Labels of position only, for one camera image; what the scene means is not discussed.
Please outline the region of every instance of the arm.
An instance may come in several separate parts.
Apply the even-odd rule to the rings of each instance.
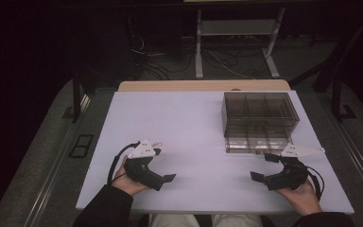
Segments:
[[[343,213],[323,212],[312,184],[307,180],[296,190],[276,190],[302,215],[293,226],[302,227],[354,227],[352,220]]]
[[[130,179],[123,164],[112,185],[104,185],[84,208],[74,223],[75,227],[128,226],[133,196],[148,187]]]

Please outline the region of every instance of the black sleeve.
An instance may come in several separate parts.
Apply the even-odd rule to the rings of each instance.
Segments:
[[[119,226],[127,227],[132,196],[126,192],[104,185],[92,201],[84,208],[73,226]]]
[[[293,227],[354,227],[353,221],[338,212],[321,212],[301,217]]]

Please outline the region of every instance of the hand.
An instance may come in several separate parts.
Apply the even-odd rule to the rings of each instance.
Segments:
[[[124,164],[127,159],[128,156],[125,156],[122,162],[122,166],[119,168],[119,170],[117,170],[116,174],[114,175],[115,180],[112,182],[112,186],[121,189],[122,191],[128,193],[131,196],[135,196],[137,193],[149,189],[149,187],[141,183],[135,182],[134,180],[129,178],[128,175],[126,175]]]
[[[314,187],[308,179],[295,190],[283,188],[275,191],[284,196],[302,216],[322,212]]]

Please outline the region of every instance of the person's left hand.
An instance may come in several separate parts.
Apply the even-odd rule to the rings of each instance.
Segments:
[[[149,189],[149,187],[141,183],[137,183],[128,177],[124,168],[124,164],[127,159],[128,156],[125,156],[123,158],[122,166],[119,168],[119,170],[117,170],[116,174],[114,175],[115,180],[112,182],[112,186],[119,188],[120,190],[128,193],[131,196],[134,196],[141,191]]]

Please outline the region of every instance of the dark background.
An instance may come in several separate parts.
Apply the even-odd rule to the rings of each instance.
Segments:
[[[287,8],[281,38],[352,34],[363,21],[363,1],[337,2]],[[194,35],[195,13],[191,11],[157,14],[140,10],[137,15],[145,20],[134,30],[124,26],[128,17],[120,12],[63,13],[49,0],[0,1],[0,200],[53,99],[73,73],[81,75],[90,93],[97,86],[138,79],[124,44],[130,41],[130,32],[166,36],[174,35],[176,27],[181,35]],[[234,11],[228,15],[239,17]],[[180,37],[172,37],[176,41],[168,42],[176,44]],[[363,101],[363,35],[351,53],[339,72]]]

